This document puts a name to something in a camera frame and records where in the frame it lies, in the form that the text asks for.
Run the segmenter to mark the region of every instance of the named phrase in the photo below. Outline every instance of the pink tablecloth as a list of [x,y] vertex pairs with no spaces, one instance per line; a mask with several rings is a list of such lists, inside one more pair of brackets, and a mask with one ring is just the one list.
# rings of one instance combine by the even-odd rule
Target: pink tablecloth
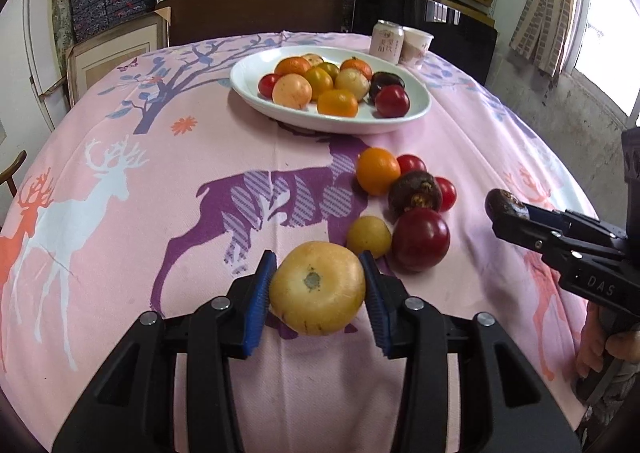
[[[558,290],[537,254],[497,240],[483,208],[487,191],[506,188],[592,215],[575,180],[497,98],[433,54],[418,74],[433,107],[401,131],[283,129],[230,89],[229,69],[296,44],[356,51],[369,39],[283,32],[139,56],[92,87],[35,160],[0,240],[0,384],[46,447],[142,311],[191,312],[264,249],[283,259],[306,240],[344,243],[351,221],[380,214],[385,200],[351,189],[368,146],[417,154],[458,188],[449,254],[404,278],[408,291],[451,315],[495,314],[577,425],[570,383],[585,303]],[[403,364],[375,348],[366,311],[344,333],[294,337],[267,328],[254,356],[232,365],[247,451],[389,451]]]

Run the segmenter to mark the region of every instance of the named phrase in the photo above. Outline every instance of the red fruit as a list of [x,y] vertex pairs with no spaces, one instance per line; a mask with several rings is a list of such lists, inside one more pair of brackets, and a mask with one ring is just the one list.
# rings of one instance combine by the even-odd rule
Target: red fruit
[[408,111],[411,102],[400,85],[384,87],[376,95],[376,109],[384,118],[401,118]]
[[444,211],[449,211],[458,199],[458,192],[456,191],[456,187],[451,183],[450,180],[447,180],[444,177],[436,177],[436,182],[438,183],[438,186],[440,186],[440,191],[442,191],[442,204],[440,205],[440,212],[442,213]]
[[405,154],[404,156],[398,157],[397,160],[400,165],[400,175],[404,175],[407,172],[414,172],[415,170],[420,170],[421,172],[427,171],[427,165],[420,157]]
[[415,208],[398,219],[391,252],[405,269],[425,271],[442,261],[450,241],[449,227],[439,213]]
[[273,87],[276,85],[276,81],[282,76],[279,74],[267,74],[262,76],[258,82],[258,92],[264,97],[271,99],[273,96]]

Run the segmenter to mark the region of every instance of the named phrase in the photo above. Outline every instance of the paper cup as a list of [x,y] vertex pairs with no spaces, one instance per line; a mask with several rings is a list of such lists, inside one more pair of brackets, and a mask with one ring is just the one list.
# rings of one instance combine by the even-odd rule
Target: paper cup
[[420,68],[432,40],[433,35],[428,32],[405,27],[400,62],[407,67]]

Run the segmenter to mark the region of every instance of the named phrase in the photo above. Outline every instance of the white oval plate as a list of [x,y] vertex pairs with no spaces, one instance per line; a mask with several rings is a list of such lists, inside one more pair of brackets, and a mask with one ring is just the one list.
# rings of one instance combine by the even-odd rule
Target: white oval plate
[[[354,118],[341,118],[318,114],[315,103],[308,104],[306,110],[294,110],[276,105],[258,94],[258,81],[265,74],[272,73],[281,59],[302,56],[309,52],[322,56],[325,61],[335,63],[338,67],[344,60],[357,56],[371,65],[373,72],[398,74],[404,80],[404,89],[411,101],[409,111],[402,118],[379,118],[376,108],[364,100],[360,102],[358,114]],[[392,132],[421,118],[431,108],[431,94],[425,85],[404,68],[356,50],[335,47],[295,45],[246,56],[231,69],[231,86],[247,103],[265,116],[300,128],[334,134],[367,135]]]

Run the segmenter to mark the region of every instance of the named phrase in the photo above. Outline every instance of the human hand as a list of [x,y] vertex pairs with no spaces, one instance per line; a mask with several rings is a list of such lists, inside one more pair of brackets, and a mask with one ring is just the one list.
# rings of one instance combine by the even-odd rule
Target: human hand
[[602,372],[605,350],[617,359],[640,363],[640,332],[623,332],[607,339],[600,324],[600,307],[594,303],[589,302],[587,306],[587,321],[581,337],[576,369],[582,378],[587,377],[590,370]]

